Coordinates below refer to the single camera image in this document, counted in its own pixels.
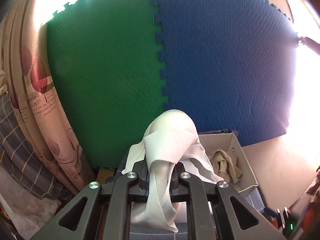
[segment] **metal screw head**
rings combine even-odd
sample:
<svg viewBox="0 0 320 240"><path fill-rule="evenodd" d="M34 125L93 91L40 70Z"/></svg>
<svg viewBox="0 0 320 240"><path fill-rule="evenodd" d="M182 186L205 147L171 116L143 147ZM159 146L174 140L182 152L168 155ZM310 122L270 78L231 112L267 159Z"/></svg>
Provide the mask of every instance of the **metal screw head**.
<svg viewBox="0 0 320 240"><path fill-rule="evenodd" d="M95 189L99 187L99 182L96 182L96 181L90 182L89 187L92 189Z"/></svg>
<svg viewBox="0 0 320 240"><path fill-rule="evenodd" d="M127 177L129 179L133 179L133 178L137 177L137 173L135 173L134 171L130 171L127 173Z"/></svg>
<svg viewBox="0 0 320 240"><path fill-rule="evenodd" d="M224 180L222 180L222 181L219 181L219 182L218 182L218 186L219 186L220 188L227 188L227 187L229 186L229 183L226 182L226 181L224 181Z"/></svg>
<svg viewBox="0 0 320 240"><path fill-rule="evenodd" d="M183 172L180 174L181 178L183 179L189 179L191 177L190 173L189 172Z"/></svg>

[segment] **blue foam mat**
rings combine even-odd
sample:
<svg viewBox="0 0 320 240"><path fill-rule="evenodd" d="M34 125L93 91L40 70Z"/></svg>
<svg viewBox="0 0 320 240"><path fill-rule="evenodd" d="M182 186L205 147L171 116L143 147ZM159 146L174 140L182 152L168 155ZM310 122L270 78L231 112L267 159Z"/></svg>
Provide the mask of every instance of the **blue foam mat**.
<svg viewBox="0 0 320 240"><path fill-rule="evenodd" d="M297 33L268 0L152 0L164 50L164 110L199 132L230 127L242 146L285 134L294 93Z"/></svg>

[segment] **cardboard box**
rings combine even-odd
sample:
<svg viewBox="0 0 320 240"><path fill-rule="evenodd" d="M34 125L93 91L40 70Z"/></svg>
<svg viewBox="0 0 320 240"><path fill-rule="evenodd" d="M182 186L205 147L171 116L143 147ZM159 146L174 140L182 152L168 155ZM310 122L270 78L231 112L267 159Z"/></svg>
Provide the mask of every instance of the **cardboard box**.
<svg viewBox="0 0 320 240"><path fill-rule="evenodd" d="M243 174L240 180L232 186L242 197L246 198L258 186L258 182L235 134L202 134L199 135L199 139L208 156L216 149L222 149L229 155L236 154L238 156L237 166Z"/></svg>

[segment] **red leaf print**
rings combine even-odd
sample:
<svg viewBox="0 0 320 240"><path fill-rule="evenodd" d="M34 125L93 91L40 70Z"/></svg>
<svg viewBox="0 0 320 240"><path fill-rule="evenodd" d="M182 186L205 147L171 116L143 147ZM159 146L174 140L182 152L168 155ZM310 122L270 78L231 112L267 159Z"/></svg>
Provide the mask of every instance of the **red leaf print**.
<svg viewBox="0 0 320 240"><path fill-rule="evenodd" d="M54 155L56 155L56 156L59 156L59 154L60 154L60 147L59 147L59 145L58 145L55 141L51 140L50 137L49 137L48 145L49 145L49 148L50 148L50 150L52 151L52 153L53 153Z"/></svg>
<svg viewBox="0 0 320 240"><path fill-rule="evenodd" d="M49 161L51 161L51 162L52 162L53 159L54 159L51 150L50 150L47 146L45 146L45 147L43 148L43 155L44 155L44 157L45 157L47 160L49 160Z"/></svg>
<svg viewBox="0 0 320 240"><path fill-rule="evenodd" d="M16 90L14 89L13 83L11 83L11 88L10 88L10 101L11 101L11 105L15 109L19 109L18 96L17 96Z"/></svg>
<svg viewBox="0 0 320 240"><path fill-rule="evenodd" d="M36 58L33 62L30 80L35 91L38 91L41 94L47 92L47 73L42 61L39 58Z"/></svg>
<svg viewBox="0 0 320 240"><path fill-rule="evenodd" d="M32 55L30 50L24 44L21 48L21 58L23 75L26 77L32 66Z"/></svg>
<svg viewBox="0 0 320 240"><path fill-rule="evenodd" d="M77 160L75 162L75 165L74 165L74 168L78 168L78 166L80 165L81 163L81 156L77 155Z"/></svg>
<svg viewBox="0 0 320 240"><path fill-rule="evenodd" d="M73 145L73 143L72 143L72 141L69 139L69 142L70 142L70 144L71 144L71 147L73 148L73 150L75 151L76 149L75 149L75 147L74 147L74 145Z"/></svg>

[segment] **green foam mat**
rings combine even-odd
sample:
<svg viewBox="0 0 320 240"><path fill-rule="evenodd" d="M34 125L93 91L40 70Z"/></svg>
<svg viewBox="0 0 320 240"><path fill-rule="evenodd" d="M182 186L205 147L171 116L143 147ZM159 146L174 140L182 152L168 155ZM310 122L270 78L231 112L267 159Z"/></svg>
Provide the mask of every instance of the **green foam mat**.
<svg viewBox="0 0 320 240"><path fill-rule="evenodd" d="M163 112L150 0L78 0L47 23L63 109L93 166L117 167Z"/></svg>

